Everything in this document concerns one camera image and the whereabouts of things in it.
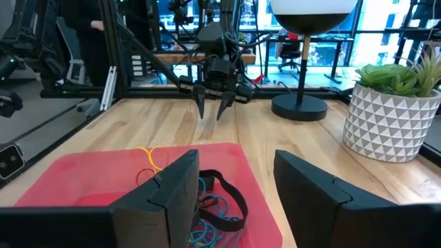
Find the potted plant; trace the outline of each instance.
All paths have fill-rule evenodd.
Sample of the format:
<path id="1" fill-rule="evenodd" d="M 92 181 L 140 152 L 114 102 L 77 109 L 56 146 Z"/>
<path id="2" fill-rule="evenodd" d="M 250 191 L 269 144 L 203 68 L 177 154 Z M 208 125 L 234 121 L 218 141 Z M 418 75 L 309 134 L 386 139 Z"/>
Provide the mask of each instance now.
<path id="1" fill-rule="evenodd" d="M 441 95 L 441 61 L 434 48 L 421 64 L 366 65 L 356 70 L 343 130 L 353 151 L 379 161 L 403 163 L 414 159 L 424 142 Z"/>

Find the gray wall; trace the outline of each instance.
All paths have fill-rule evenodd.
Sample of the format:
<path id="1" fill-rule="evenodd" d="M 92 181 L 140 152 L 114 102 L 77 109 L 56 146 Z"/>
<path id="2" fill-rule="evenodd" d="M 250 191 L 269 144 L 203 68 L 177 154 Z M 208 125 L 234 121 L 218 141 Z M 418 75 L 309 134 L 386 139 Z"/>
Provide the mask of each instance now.
<path id="1" fill-rule="evenodd" d="M 15 0 L 0 1 L 0 38 L 12 24 L 14 9 Z"/>

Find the lamp stand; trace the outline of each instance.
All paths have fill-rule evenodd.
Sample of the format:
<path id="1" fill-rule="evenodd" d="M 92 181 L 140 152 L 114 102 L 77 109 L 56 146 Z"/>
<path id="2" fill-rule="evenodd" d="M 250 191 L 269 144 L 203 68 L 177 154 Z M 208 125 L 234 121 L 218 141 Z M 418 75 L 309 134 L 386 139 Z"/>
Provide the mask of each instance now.
<path id="1" fill-rule="evenodd" d="M 297 93 L 283 94 L 272 99 L 271 111 L 282 118 L 294 121 L 319 121 L 326 117 L 327 104 L 316 97 L 304 95 L 310 42 L 311 36 L 305 35 Z"/>

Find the white globe lamp shade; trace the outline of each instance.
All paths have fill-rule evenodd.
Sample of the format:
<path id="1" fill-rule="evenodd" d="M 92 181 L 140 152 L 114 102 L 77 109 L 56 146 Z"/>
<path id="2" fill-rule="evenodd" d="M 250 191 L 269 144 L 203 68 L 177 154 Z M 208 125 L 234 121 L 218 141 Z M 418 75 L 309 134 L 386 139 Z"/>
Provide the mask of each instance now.
<path id="1" fill-rule="evenodd" d="M 358 0 L 271 0 L 279 24 L 296 34 L 322 34 L 352 12 Z"/>

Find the black lamp base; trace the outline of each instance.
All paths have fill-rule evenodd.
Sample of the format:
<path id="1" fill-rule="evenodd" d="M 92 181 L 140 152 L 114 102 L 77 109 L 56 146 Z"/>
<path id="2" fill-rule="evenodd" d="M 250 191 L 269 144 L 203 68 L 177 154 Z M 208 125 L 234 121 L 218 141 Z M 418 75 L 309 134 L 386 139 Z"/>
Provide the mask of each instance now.
<path id="1" fill-rule="evenodd" d="M 271 101 L 271 111 L 294 121 L 319 121 L 326 117 L 328 105 L 323 100 L 304 95 L 300 105 L 296 101 L 297 94 L 276 96 Z"/>

